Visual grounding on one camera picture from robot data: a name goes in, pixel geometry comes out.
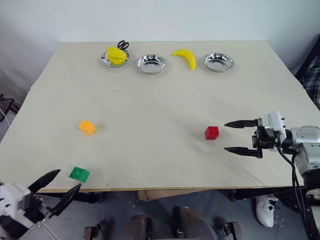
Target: orange lego brick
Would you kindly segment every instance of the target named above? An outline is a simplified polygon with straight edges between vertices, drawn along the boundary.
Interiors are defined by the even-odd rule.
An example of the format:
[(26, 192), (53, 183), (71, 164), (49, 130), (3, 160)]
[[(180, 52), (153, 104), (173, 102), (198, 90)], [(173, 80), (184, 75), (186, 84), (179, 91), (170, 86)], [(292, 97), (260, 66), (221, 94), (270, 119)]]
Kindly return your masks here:
[(88, 135), (92, 135), (96, 130), (95, 125), (92, 122), (89, 122), (86, 120), (83, 120), (79, 124), (78, 128), (80, 128), (82, 132), (84, 132), (85, 134), (88, 134)]

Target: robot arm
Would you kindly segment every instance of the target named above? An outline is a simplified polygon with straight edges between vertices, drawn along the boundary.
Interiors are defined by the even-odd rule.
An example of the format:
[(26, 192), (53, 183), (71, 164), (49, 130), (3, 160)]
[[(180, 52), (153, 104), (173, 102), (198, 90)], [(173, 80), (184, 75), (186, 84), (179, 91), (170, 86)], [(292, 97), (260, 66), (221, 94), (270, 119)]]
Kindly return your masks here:
[(29, 187), (19, 182), (3, 184), (0, 182), (0, 239), (15, 240), (45, 218), (60, 213), (72, 202), (81, 184), (64, 194), (54, 207), (46, 206), (36, 192), (47, 186), (60, 172), (51, 171), (40, 177)]
[[(225, 124), (226, 127), (257, 127), (252, 136), (252, 145), (255, 149), (246, 147), (224, 149), (234, 154), (257, 158), (263, 157), (262, 149), (278, 150), (292, 166), (292, 179), (295, 177), (296, 164), (306, 189), (307, 206), (301, 211), (307, 235), (309, 239), (320, 239), (320, 128), (302, 126), (288, 130), (284, 120), (278, 111), (274, 111), (264, 115), (263, 118), (229, 122)], [(285, 154), (293, 155), (292, 162)], [(294, 189), (294, 182), (299, 187), (298, 180), (292, 180)]]

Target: white wall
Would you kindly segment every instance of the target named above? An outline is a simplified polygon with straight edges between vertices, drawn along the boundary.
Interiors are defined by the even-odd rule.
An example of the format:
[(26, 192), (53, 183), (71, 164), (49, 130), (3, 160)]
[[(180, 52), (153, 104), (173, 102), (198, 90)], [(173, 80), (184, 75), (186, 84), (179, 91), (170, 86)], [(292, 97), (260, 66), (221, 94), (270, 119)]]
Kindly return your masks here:
[(0, 81), (22, 100), (58, 42), (122, 39), (268, 40), (295, 72), (319, 33), (320, 0), (0, 0)]

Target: lego brick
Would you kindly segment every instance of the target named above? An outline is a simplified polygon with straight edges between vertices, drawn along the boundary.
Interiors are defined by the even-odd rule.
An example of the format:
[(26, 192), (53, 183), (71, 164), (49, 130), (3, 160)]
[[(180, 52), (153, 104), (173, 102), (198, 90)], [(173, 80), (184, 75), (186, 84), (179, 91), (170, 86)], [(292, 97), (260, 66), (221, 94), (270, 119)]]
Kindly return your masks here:
[(215, 140), (219, 136), (219, 129), (217, 126), (208, 126), (204, 134), (205, 134), (205, 139)]
[(72, 172), (70, 173), (69, 178), (85, 183), (87, 181), (89, 175), (90, 175), (89, 171), (75, 166), (73, 168)]
[(82, 132), (92, 135), (96, 131), (96, 127), (92, 122), (83, 120), (78, 126)]

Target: wire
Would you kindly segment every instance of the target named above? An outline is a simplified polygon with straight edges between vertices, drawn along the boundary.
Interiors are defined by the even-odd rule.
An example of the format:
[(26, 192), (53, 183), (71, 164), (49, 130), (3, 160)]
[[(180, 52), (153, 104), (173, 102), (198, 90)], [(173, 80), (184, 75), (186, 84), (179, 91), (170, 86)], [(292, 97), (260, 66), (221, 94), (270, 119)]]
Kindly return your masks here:
[(307, 229), (307, 221), (306, 221), (306, 213), (305, 213), (305, 201), (304, 201), (304, 197), (302, 195), (300, 184), (299, 184), (299, 181), (298, 181), (297, 175), (296, 175), (295, 154), (292, 156), (292, 159), (290, 161), (289, 158), (287, 158), (287, 156), (284, 154), (284, 152), (282, 151), (280, 146), (277, 146), (276, 149), (278, 150), (279, 154), (284, 158), (284, 160), (288, 164), (290, 164), (291, 167), (292, 167), (292, 187), (293, 187), (293, 190), (294, 190), (296, 203), (297, 203), (297, 205), (299, 207), (300, 215), (301, 215), (302, 220), (303, 220), (304, 228)]
[[(293, 164), (295, 164), (295, 154), (292, 155), (292, 158), (291, 158), (291, 162)], [(299, 198), (298, 198), (298, 193), (297, 193), (297, 186), (296, 186), (296, 168), (293, 167), (292, 168), (292, 186), (293, 186), (293, 192), (294, 192), (294, 196), (295, 196), (295, 199), (296, 199), (296, 203), (297, 203), (297, 206), (299, 208), (299, 211), (300, 213), (302, 212), (302, 208), (301, 208), (301, 204), (300, 204), (300, 201), (299, 201)]]
[(3, 114), (3, 116), (4, 116), (5, 120), (6, 120), (6, 122), (8, 123), (8, 126), (10, 127), (9, 120), (8, 120), (7, 116), (5, 115), (5, 113), (1, 110), (1, 108), (0, 108), (0, 112)]
[(57, 240), (56, 237), (55, 237), (55, 236), (48, 230), (48, 228), (42, 223), (42, 221), (40, 221), (39, 223), (42, 225), (42, 227), (48, 232), (48, 234), (49, 234), (51, 237), (53, 237), (55, 240)]
[[(293, 165), (295, 165), (294, 156), (292, 156), (291, 162), (292, 162)], [(300, 205), (300, 207), (302, 208), (301, 216), (303, 218), (304, 223), (306, 223), (307, 219), (306, 219), (306, 213), (305, 213), (305, 201), (304, 201), (304, 197), (303, 197), (302, 192), (301, 192), (299, 181), (297, 179), (296, 171), (294, 171), (294, 175), (295, 175), (294, 181), (295, 181), (295, 184), (297, 186), (299, 197), (300, 197), (300, 202), (301, 202), (301, 205)]]

